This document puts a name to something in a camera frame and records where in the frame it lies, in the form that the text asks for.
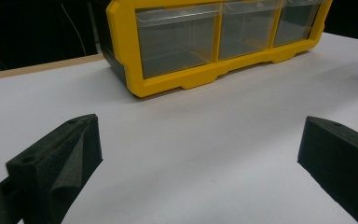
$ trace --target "plastic drawer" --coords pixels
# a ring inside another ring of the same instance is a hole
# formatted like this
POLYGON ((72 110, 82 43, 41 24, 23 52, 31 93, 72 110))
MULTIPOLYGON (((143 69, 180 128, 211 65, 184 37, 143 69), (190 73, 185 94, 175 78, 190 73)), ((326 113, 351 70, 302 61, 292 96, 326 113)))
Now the plastic drawer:
POLYGON ((284 0, 274 46, 307 39, 324 0, 284 0))
POLYGON ((218 13, 217 4, 138 10, 144 78, 210 63, 218 13))
POLYGON ((227 1, 223 4, 219 59, 266 49, 278 0, 227 1))

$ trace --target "yellow storage bin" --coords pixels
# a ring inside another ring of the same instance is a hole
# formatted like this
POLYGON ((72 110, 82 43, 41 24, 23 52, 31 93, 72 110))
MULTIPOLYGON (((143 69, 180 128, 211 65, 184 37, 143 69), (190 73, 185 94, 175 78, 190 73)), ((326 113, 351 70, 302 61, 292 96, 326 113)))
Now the yellow storage bin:
POLYGON ((103 56, 139 97, 312 49, 332 0, 99 0, 103 56))

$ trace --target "white table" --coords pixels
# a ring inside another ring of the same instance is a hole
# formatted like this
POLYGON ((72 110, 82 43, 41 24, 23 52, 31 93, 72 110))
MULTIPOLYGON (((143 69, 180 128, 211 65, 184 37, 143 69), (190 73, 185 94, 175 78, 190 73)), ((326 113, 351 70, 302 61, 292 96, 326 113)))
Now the white table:
POLYGON ((306 116, 358 131, 358 40, 145 99, 105 61, 0 78, 5 162, 63 122, 99 117, 103 163, 63 223, 356 223, 297 162, 306 116))

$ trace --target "dark wall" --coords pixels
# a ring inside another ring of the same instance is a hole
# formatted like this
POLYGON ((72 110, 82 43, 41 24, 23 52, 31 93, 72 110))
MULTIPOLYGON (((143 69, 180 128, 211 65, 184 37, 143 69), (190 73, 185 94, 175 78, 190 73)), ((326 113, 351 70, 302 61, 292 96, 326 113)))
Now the dark wall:
POLYGON ((358 1, 333 0, 324 31, 358 39, 358 1))
POLYGON ((50 63, 96 54, 87 3, 0 4, 0 68, 50 63))

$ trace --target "yellow frame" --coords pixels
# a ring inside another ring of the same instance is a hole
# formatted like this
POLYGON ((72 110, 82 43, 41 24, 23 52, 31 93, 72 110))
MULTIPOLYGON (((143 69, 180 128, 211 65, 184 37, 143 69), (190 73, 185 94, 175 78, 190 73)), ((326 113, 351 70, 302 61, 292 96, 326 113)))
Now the yellow frame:
POLYGON ((124 66, 128 89, 138 97, 145 97, 162 91, 181 87, 190 89, 216 80, 229 71, 256 63, 279 63, 295 57, 296 54, 314 48, 324 30, 324 21, 333 0, 327 0, 319 7, 310 36, 306 40, 272 47, 282 8, 276 13, 275 24, 268 49, 240 57, 218 61, 220 27, 222 16, 217 16, 213 61, 164 76, 144 79, 135 10, 149 7, 179 7, 203 3, 223 3, 223 0, 112 0, 106 9, 110 35, 116 59, 124 66))

